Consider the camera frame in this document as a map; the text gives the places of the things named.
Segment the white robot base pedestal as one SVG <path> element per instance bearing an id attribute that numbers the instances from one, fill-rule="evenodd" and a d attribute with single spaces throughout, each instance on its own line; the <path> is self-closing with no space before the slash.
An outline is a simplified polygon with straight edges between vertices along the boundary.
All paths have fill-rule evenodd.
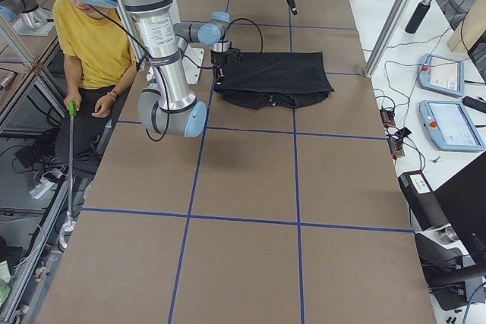
<path id="1" fill-rule="evenodd" d="M 154 46 L 148 49 L 154 58 L 168 57 L 178 51 L 181 54 L 179 63 L 161 66 L 164 81 L 171 87 L 195 85 L 199 81 L 200 68 L 202 67 L 204 50 L 183 46 L 181 49 L 174 45 Z"/>

